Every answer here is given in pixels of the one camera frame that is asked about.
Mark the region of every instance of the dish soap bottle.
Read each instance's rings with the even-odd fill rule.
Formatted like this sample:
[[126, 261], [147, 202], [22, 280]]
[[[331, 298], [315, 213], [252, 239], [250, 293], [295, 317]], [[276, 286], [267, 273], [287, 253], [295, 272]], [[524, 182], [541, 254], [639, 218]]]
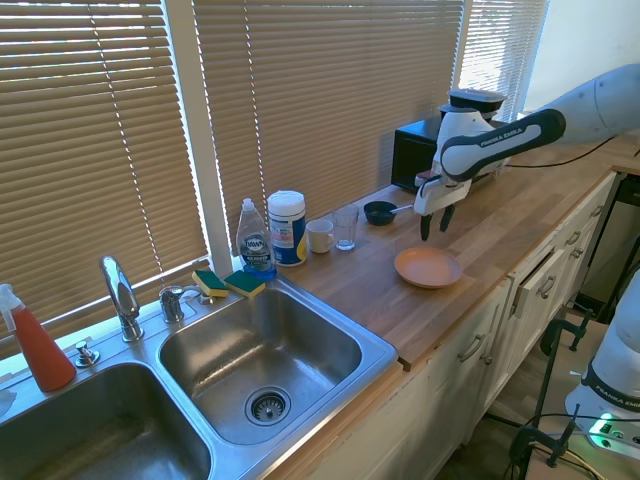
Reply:
[[0, 285], [0, 312], [7, 330], [18, 340], [40, 390], [51, 392], [73, 380], [76, 369], [71, 361], [6, 283]]
[[276, 276], [275, 256], [264, 220], [250, 198], [242, 201], [236, 235], [243, 270], [261, 280]]

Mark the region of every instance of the clear glass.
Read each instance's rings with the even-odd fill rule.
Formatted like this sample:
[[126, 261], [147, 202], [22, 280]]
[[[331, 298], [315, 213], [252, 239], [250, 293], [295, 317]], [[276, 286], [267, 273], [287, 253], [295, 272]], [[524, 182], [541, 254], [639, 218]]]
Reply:
[[351, 250], [356, 246], [356, 226], [358, 225], [358, 207], [345, 205], [333, 212], [333, 228], [336, 248]]

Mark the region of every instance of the stainless steel sink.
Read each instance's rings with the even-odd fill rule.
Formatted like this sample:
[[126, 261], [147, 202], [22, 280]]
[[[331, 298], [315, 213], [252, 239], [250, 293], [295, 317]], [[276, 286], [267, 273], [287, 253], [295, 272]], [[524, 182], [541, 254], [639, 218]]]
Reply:
[[204, 441], [136, 364], [104, 370], [13, 418], [2, 439], [3, 479], [206, 479], [211, 470]]
[[248, 445], [318, 402], [360, 365], [362, 352], [312, 308], [273, 289], [178, 332], [160, 359], [221, 436]]
[[0, 480], [262, 478], [397, 359], [281, 279], [252, 299], [182, 304], [172, 325], [143, 307], [145, 337], [92, 344], [100, 361], [59, 392], [11, 380]]

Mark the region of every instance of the sink drain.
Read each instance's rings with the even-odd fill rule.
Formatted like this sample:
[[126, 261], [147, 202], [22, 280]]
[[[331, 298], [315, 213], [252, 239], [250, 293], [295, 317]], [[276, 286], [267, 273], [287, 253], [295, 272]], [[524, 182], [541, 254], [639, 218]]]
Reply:
[[269, 426], [282, 420], [291, 408], [287, 392], [278, 387], [256, 390], [245, 406], [247, 418], [256, 425]]

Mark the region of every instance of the green sponge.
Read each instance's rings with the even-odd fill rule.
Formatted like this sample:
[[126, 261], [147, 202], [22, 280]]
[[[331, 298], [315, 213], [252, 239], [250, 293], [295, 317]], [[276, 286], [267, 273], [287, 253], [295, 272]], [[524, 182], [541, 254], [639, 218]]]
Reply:
[[226, 297], [229, 289], [220, 281], [216, 274], [209, 270], [194, 270], [191, 278], [207, 297]]
[[253, 275], [241, 270], [229, 275], [224, 279], [224, 282], [231, 290], [249, 298], [255, 297], [265, 288], [265, 284], [262, 280], [259, 280]]

